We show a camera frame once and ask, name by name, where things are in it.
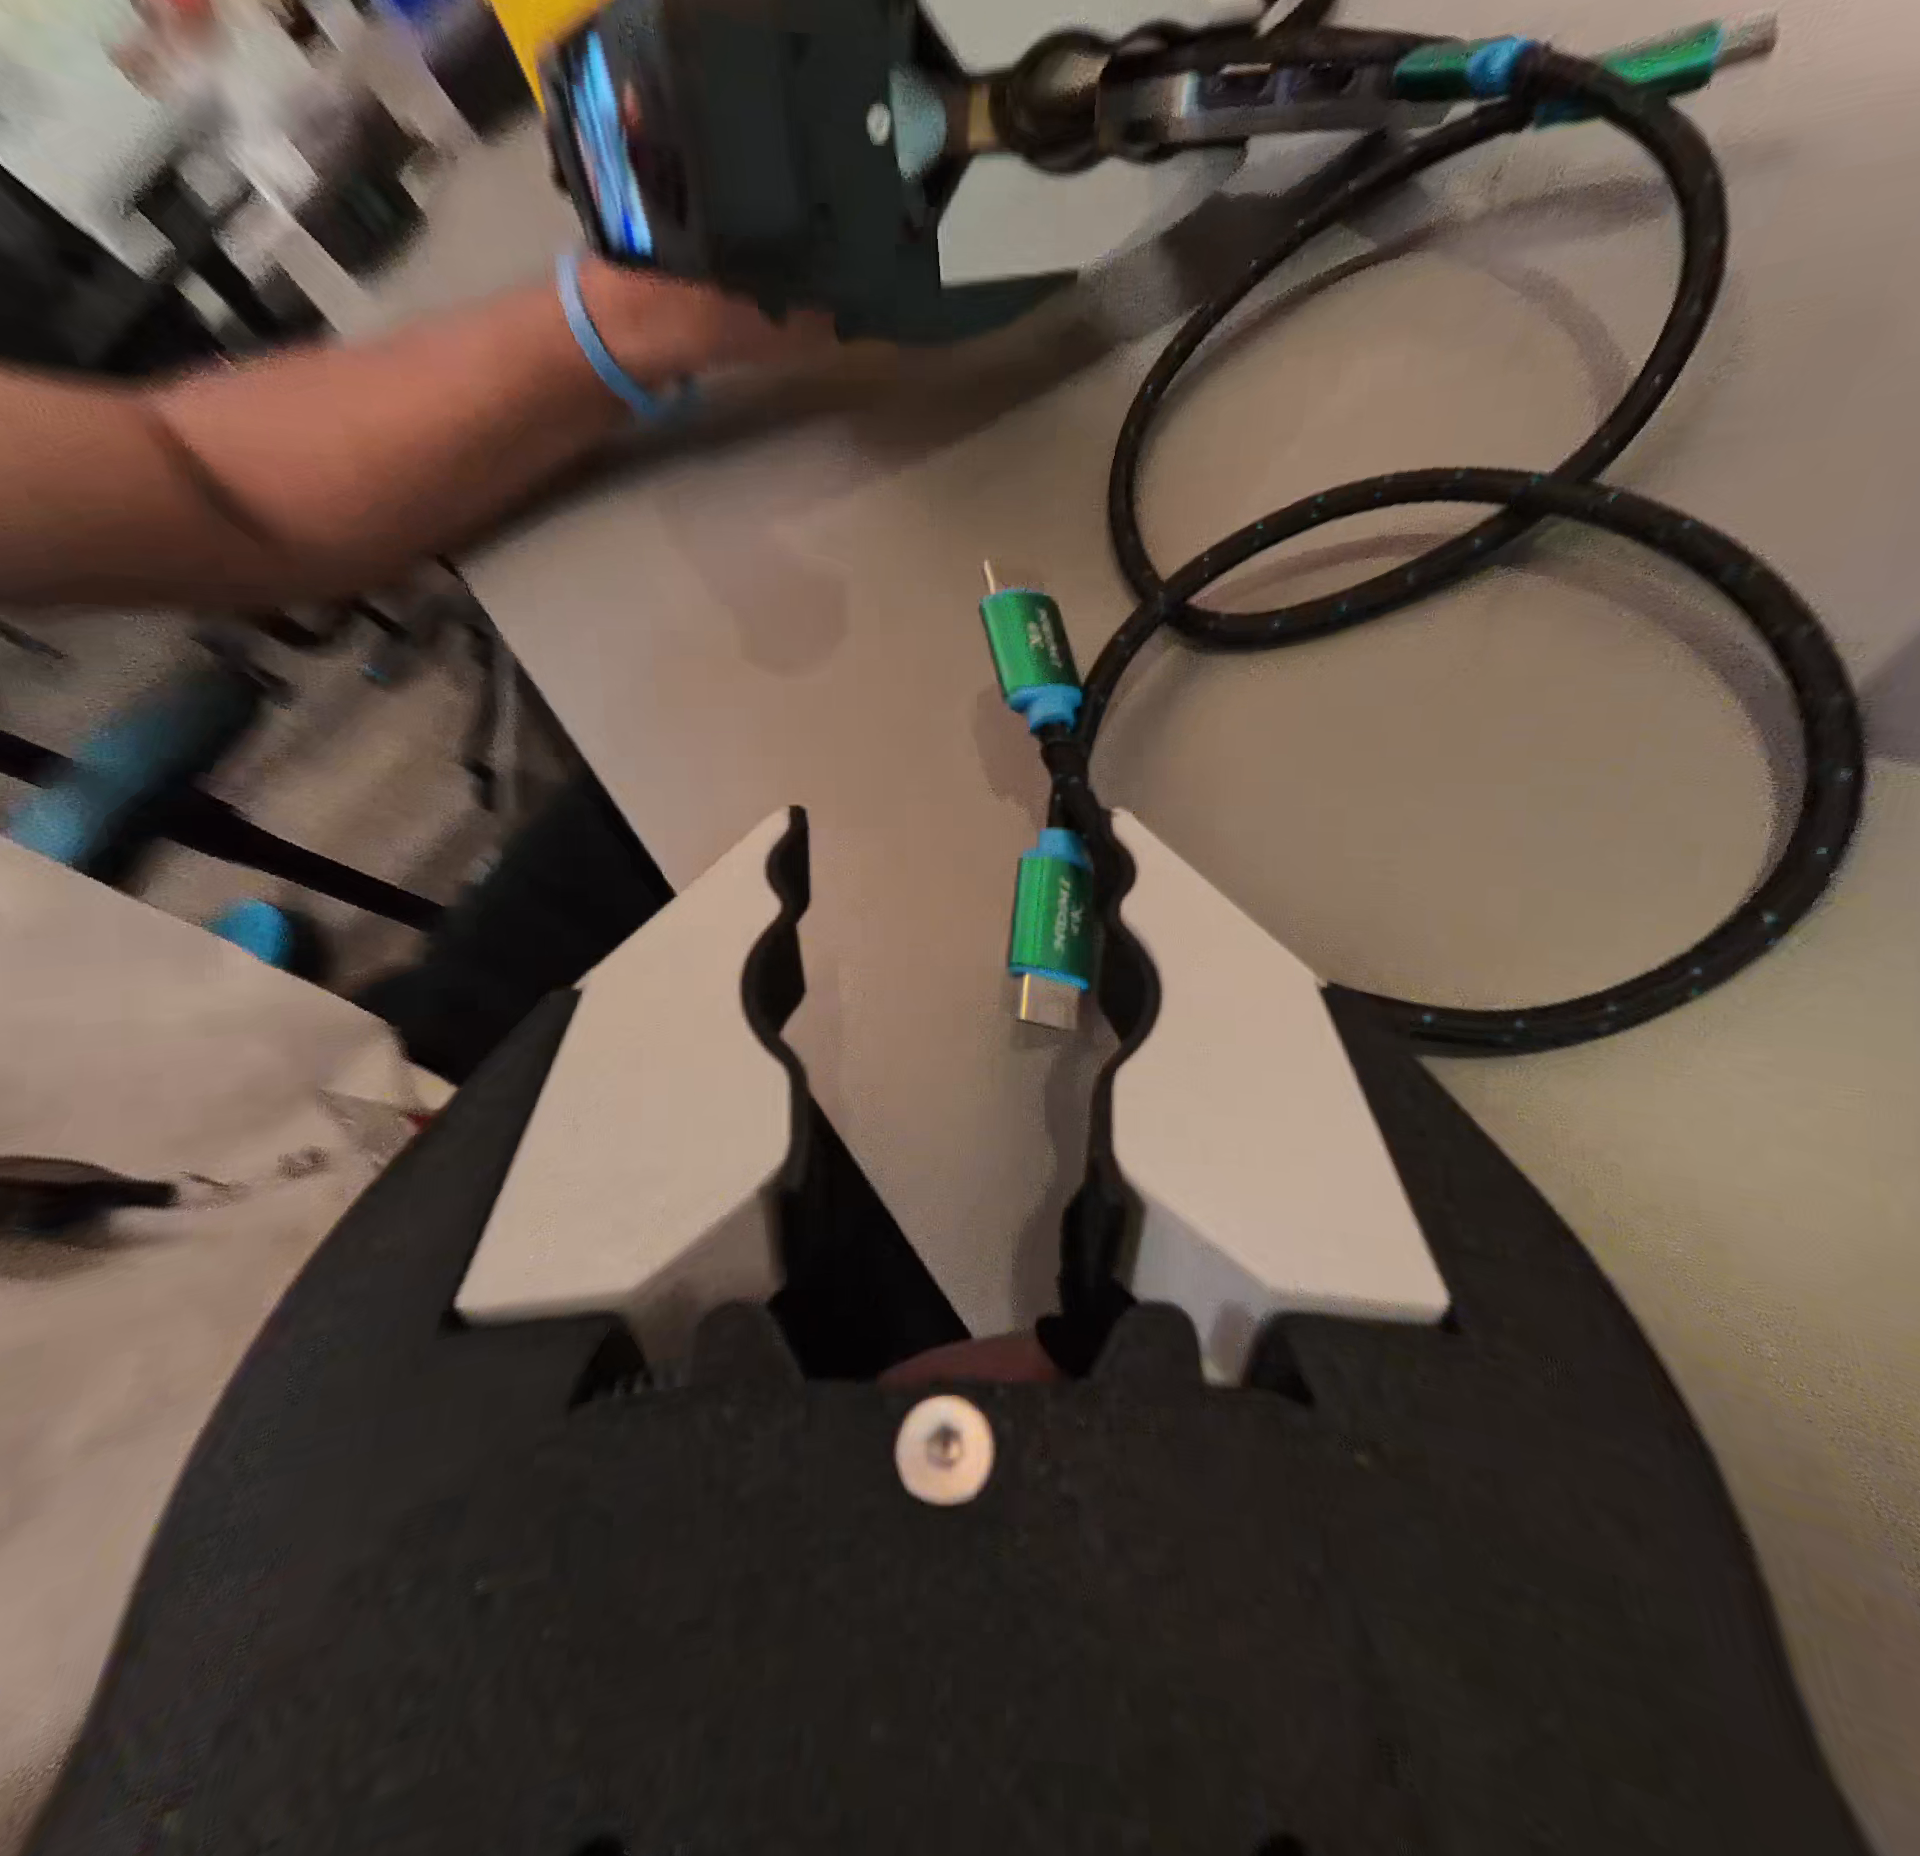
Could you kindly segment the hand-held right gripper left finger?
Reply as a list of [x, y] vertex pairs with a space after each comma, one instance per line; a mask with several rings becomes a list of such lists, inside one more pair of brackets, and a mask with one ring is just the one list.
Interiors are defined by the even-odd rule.
[[660, 1379], [734, 1303], [770, 1308], [826, 1379], [964, 1340], [786, 1040], [809, 905], [789, 806], [577, 985], [453, 1300], [464, 1324], [612, 1317]]

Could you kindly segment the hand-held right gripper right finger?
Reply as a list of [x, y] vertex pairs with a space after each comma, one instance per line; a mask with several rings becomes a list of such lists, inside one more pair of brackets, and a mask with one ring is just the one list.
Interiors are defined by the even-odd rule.
[[1128, 1307], [1247, 1381], [1281, 1319], [1437, 1325], [1451, 1295], [1327, 992], [1140, 818], [1087, 843], [1112, 1049], [1060, 1232], [1057, 1340], [1090, 1365]]

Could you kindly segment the grey HDMI hub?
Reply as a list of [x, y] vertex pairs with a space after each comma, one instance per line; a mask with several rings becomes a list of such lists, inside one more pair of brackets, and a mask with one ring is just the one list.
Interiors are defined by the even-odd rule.
[[1277, 136], [1361, 136], [1398, 108], [1391, 62], [1222, 65], [1164, 80], [1149, 136], [1212, 146]]

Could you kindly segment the person's left forearm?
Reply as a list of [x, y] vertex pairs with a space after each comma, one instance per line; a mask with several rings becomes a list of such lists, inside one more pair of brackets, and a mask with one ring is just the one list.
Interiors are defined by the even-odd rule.
[[171, 381], [5, 369], [2, 596], [346, 596], [500, 521], [628, 415], [553, 286]]

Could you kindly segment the grey desk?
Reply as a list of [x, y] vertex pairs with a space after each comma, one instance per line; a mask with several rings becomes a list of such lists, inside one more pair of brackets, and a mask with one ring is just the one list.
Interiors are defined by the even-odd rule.
[[[1725, 295], [1619, 481], [1725, 529], [1873, 696], [1915, 662], [1915, 0], [1354, 0], [1357, 20], [1607, 46], [1772, 12], [1691, 106], [1729, 190]], [[1051, 1295], [1095, 1016], [1021, 1027], [1001, 974], [1042, 779], [992, 698], [980, 561], [1124, 613], [1103, 474], [1216, 264], [1271, 233], [1265, 149], [1134, 268], [1003, 340], [852, 369], [759, 430], [702, 404], [468, 564], [665, 873], [812, 815], [812, 1088], [988, 1334]], [[1600, 130], [1480, 149], [1289, 264], [1149, 444], [1167, 568], [1366, 476], [1541, 471], [1652, 339], [1673, 214]], [[1714, 928], [1787, 821], [1785, 692], [1656, 559], [1536, 534], [1366, 631], [1209, 658], [1158, 642], [1099, 783], [1330, 982], [1555, 1001]], [[1882, 753], [1834, 892], [1762, 965], [1577, 1053], [1441, 1080], [1617, 1282], [1750, 1521], [1867, 1835], [1915, 1851], [1915, 772]]]

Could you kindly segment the person's left hand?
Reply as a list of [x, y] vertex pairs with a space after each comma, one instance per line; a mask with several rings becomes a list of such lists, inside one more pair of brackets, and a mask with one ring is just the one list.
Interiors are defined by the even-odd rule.
[[822, 311], [773, 319], [715, 287], [598, 256], [580, 266], [580, 305], [612, 360], [648, 388], [829, 355], [840, 340]]

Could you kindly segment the person's black trousers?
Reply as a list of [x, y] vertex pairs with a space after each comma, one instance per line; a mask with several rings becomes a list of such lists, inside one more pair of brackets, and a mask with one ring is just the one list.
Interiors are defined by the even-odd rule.
[[516, 1026], [674, 900], [657, 860], [587, 769], [519, 827], [417, 956], [353, 994], [420, 1069], [461, 1085]]

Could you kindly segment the blue wristband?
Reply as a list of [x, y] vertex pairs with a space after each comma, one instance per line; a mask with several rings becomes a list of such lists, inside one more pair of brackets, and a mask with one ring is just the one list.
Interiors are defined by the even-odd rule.
[[587, 305], [587, 259], [590, 255], [583, 245], [569, 245], [555, 260], [556, 302], [583, 365], [598, 388], [612, 395], [612, 402], [639, 426], [662, 426], [683, 420], [699, 402], [696, 378], [680, 369], [650, 378], [639, 367], [630, 367], [614, 355]]

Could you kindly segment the black badge reel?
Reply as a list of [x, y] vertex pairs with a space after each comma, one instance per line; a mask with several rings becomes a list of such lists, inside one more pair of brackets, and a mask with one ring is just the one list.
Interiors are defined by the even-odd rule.
[[179, 1190], [164, 1177], [42, 1156], [2, 1158], [2, 1235], [60, 1235], [120, 1212], [173, 1209]]

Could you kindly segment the office chair with blue base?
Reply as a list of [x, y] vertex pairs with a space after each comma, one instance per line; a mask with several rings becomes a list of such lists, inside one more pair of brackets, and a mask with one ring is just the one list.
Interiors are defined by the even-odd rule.
[[348, 797], [337, 818], [361, 843], [373, 700], [361, 674], [310, 692], [236, 644], [190, 644], [66, 750], [5, 732], [5, 784], [20, 792], [5, 837], [133, 896], [174, 858], [238, 873], [252, 886], [206, 928], [271, 968], [326, 976], [326, 908], [426, 938], [445, 900], [271, 827], [242, 794], [304, 773], [310, 796]]

